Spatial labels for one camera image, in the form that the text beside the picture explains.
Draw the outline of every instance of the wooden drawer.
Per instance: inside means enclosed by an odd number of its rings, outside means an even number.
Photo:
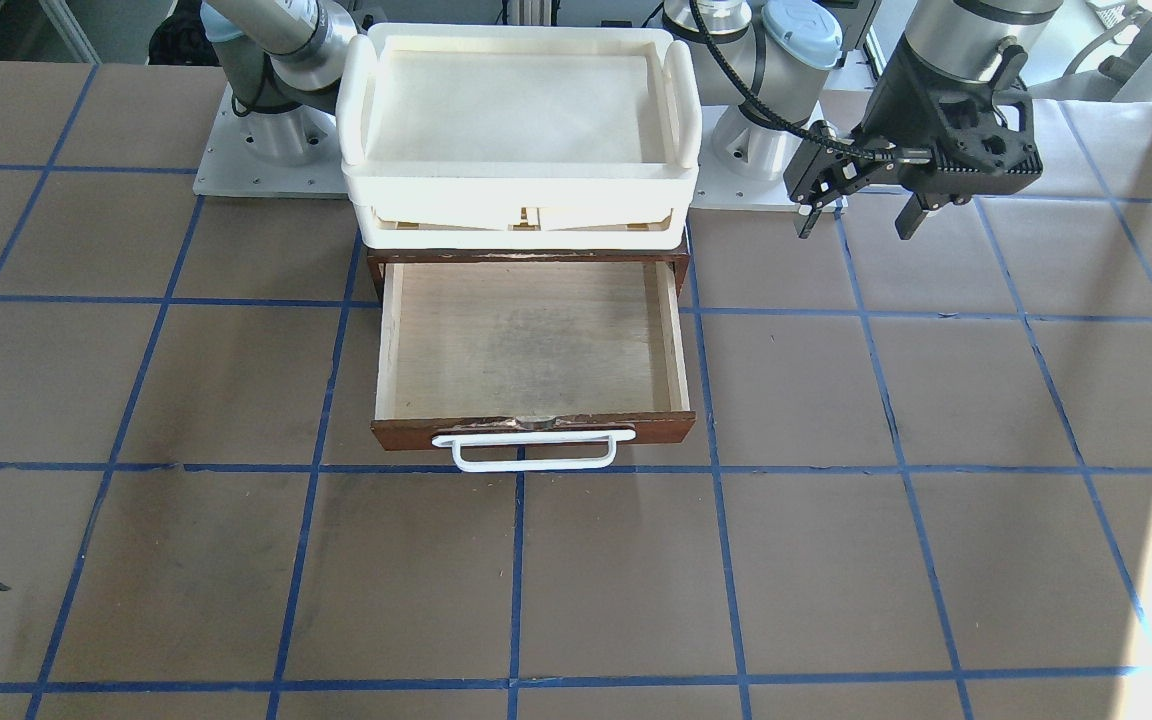
[[[387,450],[465,470],[599,468],[695,424],[667,262],[385,266],[376,419]],[[475,462],[462,447],[598,444],[584,460]]]

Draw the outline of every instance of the drawer front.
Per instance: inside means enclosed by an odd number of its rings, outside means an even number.
[[[681,442],[695,424],[667,262],[394,263],[385,275],[372,430],[387,450],[516,434],[614,452]]]

